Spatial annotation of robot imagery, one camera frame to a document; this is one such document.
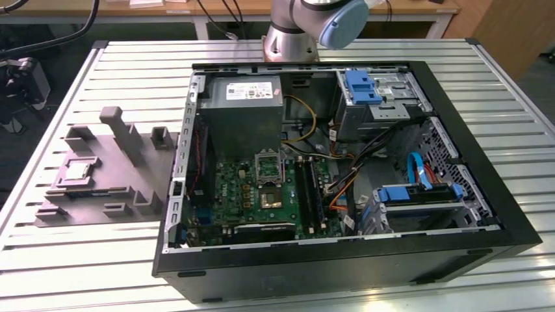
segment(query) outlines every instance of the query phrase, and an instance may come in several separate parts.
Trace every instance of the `blue plastic latch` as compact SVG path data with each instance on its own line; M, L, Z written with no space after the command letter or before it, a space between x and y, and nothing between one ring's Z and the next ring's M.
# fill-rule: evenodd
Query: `blue plastic latch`
M378 197L381 198L381 202L386 203L390 200L389 192L385 188L378 190Z
M390 200L410 200L406 187L386 187L385 189L389 193Z
M456 192L456 196L458 197L458 199L462 199L462 197L465 196L465 191L462 190L462 186L454 183L452 185L452 189Z
M354 104L382 104L382 97L376 93L376 83L365 70L346 70L346 83L354 97Z

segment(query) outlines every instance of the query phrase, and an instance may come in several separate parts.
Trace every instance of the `aluminum table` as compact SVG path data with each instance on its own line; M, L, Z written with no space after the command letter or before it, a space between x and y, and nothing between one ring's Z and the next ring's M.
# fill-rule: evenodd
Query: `aluminum table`
M261 41L110 42L89 55L0 212L0 311L502 311L555 306L555 128L482 46L360 40L329 60L425 60L545 241L450 283L193 305L151 276L159 222L37 228L34 213L69 149L71 125L118 105L149 133L179 131L191 65L262 61Z

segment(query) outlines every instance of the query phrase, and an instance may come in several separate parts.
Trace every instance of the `ram slot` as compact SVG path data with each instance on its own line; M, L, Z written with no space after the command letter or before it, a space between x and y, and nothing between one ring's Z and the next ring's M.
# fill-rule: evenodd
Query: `ram slot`
M326 217L324 215L322 195L320 188L320 179L317 177L317 171L314 169L314 162L310 159L305 162L305 174L309 184L309 202L313 207L313 219L317 225L317 229L326 228Z
M296 162L296 183L297 183L297 197L300 201L300 210L302 213L304 231L306 234L314 233L314 218L313 206L310 203L310 186L306 181L305 174L305 159Z

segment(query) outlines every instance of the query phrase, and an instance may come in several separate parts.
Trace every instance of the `power supply label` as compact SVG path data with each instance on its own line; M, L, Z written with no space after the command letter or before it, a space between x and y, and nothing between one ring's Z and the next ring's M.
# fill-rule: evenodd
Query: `power supply label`
M274 91L271 83L230 83L227 85L226 99L271 99Z

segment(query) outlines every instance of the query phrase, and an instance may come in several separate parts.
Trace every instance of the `motherboard chip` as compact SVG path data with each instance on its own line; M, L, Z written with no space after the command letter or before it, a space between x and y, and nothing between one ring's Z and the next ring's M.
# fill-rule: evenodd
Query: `motherboard chip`
M275 209L282 208L282 188L263 187L259 191L261 208Z

